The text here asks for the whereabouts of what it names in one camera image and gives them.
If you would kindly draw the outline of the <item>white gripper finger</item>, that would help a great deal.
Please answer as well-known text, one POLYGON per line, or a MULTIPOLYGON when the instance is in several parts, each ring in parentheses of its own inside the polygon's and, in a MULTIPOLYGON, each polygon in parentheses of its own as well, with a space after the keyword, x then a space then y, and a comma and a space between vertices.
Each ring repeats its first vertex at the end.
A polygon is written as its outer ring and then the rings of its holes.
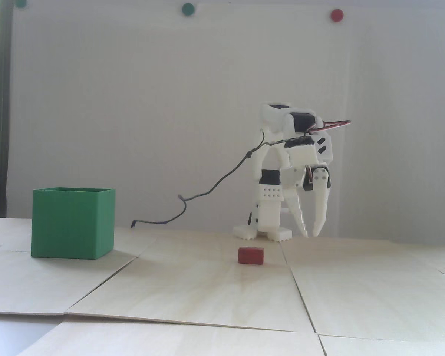
POLYGON ((325 222, 327 214, 327 204, 329 197, 329 172, 325 167, 316 167, 312 171, 312 184, 315 196, 315 221, 313 225, 313 236, 319 236, 325 222))
POLYGON ((295 220, 295 224, 299 232, 304 237, 308 237, 308 232, 303 220, 303 213, 300 206, 300 200, 297 190, 284 190, 283 191, 284 201, 287 204, 289 212, 295 220))

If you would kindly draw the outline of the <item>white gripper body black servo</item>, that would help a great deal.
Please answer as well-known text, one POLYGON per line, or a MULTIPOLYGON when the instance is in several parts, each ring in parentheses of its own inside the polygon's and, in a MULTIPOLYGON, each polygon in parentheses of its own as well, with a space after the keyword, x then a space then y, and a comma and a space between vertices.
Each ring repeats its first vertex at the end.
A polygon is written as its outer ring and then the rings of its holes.
POLYGON ((317 164, 302 167, 289 167, 281 171, 282 191, 302 189, 305 192, 314 191, 315 187, 326 186, 331 190, 331 176, 328 165, 317 164))

